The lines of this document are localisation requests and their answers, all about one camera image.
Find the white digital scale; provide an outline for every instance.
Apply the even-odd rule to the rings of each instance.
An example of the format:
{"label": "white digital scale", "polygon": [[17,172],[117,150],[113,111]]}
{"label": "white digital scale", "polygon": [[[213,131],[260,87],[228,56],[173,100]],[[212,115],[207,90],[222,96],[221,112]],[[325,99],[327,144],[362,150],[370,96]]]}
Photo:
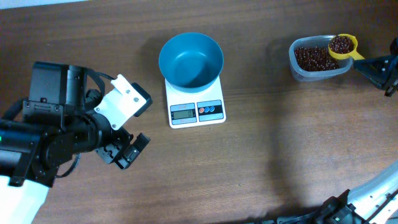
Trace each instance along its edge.
{"label": "white digital scale", "polygon": [[226,120],[220,77],[198,93],[185,93],[165,82],[170,127],[188,128]]}

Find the wooden table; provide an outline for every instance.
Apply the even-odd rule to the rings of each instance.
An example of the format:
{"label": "wooden table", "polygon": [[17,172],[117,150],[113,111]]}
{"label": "wooden table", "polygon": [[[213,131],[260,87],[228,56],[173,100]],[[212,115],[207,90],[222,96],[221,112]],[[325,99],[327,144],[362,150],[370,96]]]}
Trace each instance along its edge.
{"label": "wooden table", "polygon": [[[355,71],[296,82],[288,49],[301,37],[348,32],[366,58],[388,55],[397,11],[393,1],[329,0],[93,1],[0,11],[0,114],[29,94],[38,60],[122,73],[154,101],[125,125],[152,139],[133,165],[120,171],[84,154],[50,189],[34,223],[273,218],[364,183],[398,159],[398,96],[384,97]],[[157,60],[167,40],[190,31],[223,49],[227,120],[173,130]]]}

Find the coffee beans in scoop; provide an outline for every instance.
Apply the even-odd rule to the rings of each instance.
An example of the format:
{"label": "coffee beans in scoop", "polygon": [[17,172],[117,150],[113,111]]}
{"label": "coffee beans in scoop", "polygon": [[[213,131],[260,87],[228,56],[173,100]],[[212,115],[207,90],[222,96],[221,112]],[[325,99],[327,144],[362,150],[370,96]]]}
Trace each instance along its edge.
{"label": "coffee beans in scoop", "polygon": [[300,68],[308,72],[320,72],[340,68],[326,47],[299,47],[294,50]]}
{"label": "coffee beans in scoop", "polygon": [[330,40],[329,47],[338,54],[347,54],[354,50],[354,43],[347,36],[336,36]]}

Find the yellow measuring cup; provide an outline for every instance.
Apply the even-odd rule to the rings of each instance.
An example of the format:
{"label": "yellow measuring cup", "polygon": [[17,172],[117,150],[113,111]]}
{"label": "yellow measuring cup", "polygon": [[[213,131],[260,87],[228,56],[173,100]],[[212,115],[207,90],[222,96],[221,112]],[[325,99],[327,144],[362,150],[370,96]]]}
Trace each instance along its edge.
{"label": "yellow measuring cup", "polygon": [[333,58],[337,59],[337,60],[343,60],[343,59],[347,59],[349,57],[352,57],[354,60],[362,60],[365,59],[364,57],[362,57],[362,55],[360,55],[357,51],[356,48],[358,46],[358,41],[356,40],[356,38],[353,35],[349,35],[349,34],[339,34],[339,36],[346,36],[349,37],[353,43],[354,43],[354,50],[352,50],[350,53],[347,54],[338,54],[334,51],[331,50],[329,44],[328,44],[328,49],[329,49],[329,54],[330,56],[332,56]]}

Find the gray container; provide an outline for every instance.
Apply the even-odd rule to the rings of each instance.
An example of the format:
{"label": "gray container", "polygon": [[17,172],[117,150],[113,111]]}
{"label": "gray container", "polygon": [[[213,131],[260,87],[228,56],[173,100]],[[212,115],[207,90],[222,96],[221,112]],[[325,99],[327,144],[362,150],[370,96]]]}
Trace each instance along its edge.
{"label": "gray container", "polygon": [[315,37],[301,38],[293,42],[289,49],[290,58],[290,70],[292,71],[293,77],[300,82],[312,82],[318,80],[324,80],[327,78],[334,77],[346,73],[353,65],[353,59],[347,58],[345,60],[337,60],[339,69],[323,71],[323,72],[308,72],[301,69],[296,61],[294,50],[299,47],[328,47],[329,41],[334,38],[335,35],[321,35]]}

